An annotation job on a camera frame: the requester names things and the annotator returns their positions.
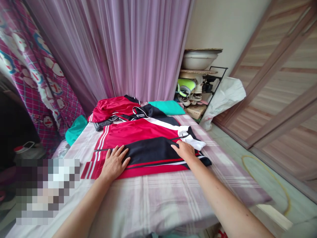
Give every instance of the cardboard box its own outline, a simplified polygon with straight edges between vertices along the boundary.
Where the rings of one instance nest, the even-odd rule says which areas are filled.
[[[187,113],[194,119],[198,120],[205,112],[206,105],[190,105],[187,108]]]

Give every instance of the left hand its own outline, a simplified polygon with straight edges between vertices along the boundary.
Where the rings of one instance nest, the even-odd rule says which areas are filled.
[[[112,182],[115,180],[126,168],[130,161],[130,157],[128,157],[123,163],[122,160],[129,149],[125,149],[122,153],[124,145],[118,148],[116,146],[112,153],[110,154],[110,149],[107,151],[106,160],[103,165],[100,178],[106,179],[107,181]]]

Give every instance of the bed sheet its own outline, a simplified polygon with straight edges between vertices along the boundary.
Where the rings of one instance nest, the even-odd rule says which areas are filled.
[[[206,142],[202,152],[213,163],[209,169],[246,206],[271,201],[271,197],[189,115],[173,117],[181,125],[191,126],[196,137]],[[64,160],[79,159],[81,174],[99,137],[100,132],[89,123]],[[52,237],[92,184],[93,180],[81,179],[49,225],[15,225],[7,237]],[[144,237],[151,232],[185,236],[217,222],[192,172],[179,171],[114,181],[89,237],[100,237],[100,234],[103,237]]]

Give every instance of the teal pillow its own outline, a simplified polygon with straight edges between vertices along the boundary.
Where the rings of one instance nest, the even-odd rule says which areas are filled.
[[[183,115],[185,111],[175,101],[154,101],[149,102],[154,107],[157,107],[166,115]]]

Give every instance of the teal cloth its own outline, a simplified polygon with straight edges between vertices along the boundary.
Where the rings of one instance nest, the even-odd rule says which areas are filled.
[[[166,115],[183,115],[185,111],[175,101],[154,101],[149,102],[154,107],[157,107]]]
[[[77,140],[79,135],[83,132],[86,125],[88,124],[86,118],[83,115],[80,115],[76,118],[72,127],[66,131],[65,139],[67,143],[72,146],[74,142]]]

